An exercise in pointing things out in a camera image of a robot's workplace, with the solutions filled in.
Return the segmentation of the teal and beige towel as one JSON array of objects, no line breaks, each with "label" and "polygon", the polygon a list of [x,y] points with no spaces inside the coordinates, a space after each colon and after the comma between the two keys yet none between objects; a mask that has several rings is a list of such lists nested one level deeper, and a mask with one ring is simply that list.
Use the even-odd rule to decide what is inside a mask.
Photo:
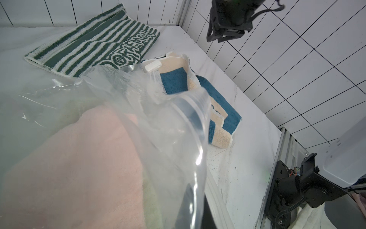
[{"label": "teal and beige towel", "polygon": [[197,75],[191,69],[190,59],[187,55],[179,56],[169,52],[160,58],[145,59],[142,64],[146,70],[159,71],[166,94],[177,94],[200,87],[204,88],[211,100],[208,142],[222,149],[231,146],[233,134],[242,121],[242,117],[206,78]]}]

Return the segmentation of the pink towel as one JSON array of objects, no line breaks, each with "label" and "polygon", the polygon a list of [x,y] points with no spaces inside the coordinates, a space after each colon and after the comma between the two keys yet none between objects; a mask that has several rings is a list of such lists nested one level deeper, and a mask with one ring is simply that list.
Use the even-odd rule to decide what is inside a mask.
[{"label": "pink towel", "polygon": [[86,111],[5,175],[3,229],[143,229],[143,168],[118,115]]}]

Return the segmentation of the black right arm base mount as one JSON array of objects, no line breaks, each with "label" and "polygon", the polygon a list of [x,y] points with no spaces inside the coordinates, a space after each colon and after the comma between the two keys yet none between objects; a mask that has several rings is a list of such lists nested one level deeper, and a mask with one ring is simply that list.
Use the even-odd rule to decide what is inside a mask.
[{"label": "black right arm base mount", "polygon": [[300,171],[294,168],[284,178],[277,177],[272,183],[272,196],[266,204],[266,216],[273,229],[287,229],[292,211],[307,203],[316,208],[328,201],[346,195],[346,189],[339,187],[319,174],[315,165],[316,153],[310,154],[301,163]]}]

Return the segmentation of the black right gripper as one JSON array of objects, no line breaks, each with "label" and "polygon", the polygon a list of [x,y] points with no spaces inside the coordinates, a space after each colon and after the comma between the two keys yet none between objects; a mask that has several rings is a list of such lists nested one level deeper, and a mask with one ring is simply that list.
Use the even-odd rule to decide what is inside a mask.
[{"label": "black right gripper", "polygon": [[252,17],[264,1],[212,1],[206,41],[218,43],[241,38],[253,29]]}]

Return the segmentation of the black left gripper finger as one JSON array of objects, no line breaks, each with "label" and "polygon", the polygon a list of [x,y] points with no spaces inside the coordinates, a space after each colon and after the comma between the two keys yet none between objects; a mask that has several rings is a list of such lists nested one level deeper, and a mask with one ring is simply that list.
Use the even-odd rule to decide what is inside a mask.
[{"label": "black left gripper finger", "polygon": [[217,229],[206,197],[204,201],[204,213],[202,217],[201,229]]}]

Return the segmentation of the clear plastic vacuum bag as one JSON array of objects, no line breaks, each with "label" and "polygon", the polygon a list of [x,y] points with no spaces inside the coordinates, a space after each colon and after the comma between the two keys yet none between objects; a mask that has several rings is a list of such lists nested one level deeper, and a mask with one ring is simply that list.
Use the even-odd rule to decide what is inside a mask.
[{"label": "clear plastic vacuum bag", "polygon": [[167,95],[139,66],[95,66],[77,79],[38,76],[1,90],[1,191],[6,173],[54,134],[69,100],[98,98],[120,118],[155,190],[162,229],[201,229],[205,197],[218,229],[232,220],[206,166],[211,101],[200,87]]}]

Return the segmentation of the pale green towel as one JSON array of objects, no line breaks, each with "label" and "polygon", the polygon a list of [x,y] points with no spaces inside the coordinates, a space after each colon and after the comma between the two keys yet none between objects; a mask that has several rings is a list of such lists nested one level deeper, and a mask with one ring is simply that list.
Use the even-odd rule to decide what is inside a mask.
[{"label": "pale green towel", "polygon": [[[95,97],[67,101],[61,107],[60,115],[51,133],[55,134],[62,128],[77,122],[84,112],[103,103],[103,100]],[[162,215],[159,210],[157,196],[145,170],[143,171],[143,209],[146,227],[148,229],[162,229]]]}]

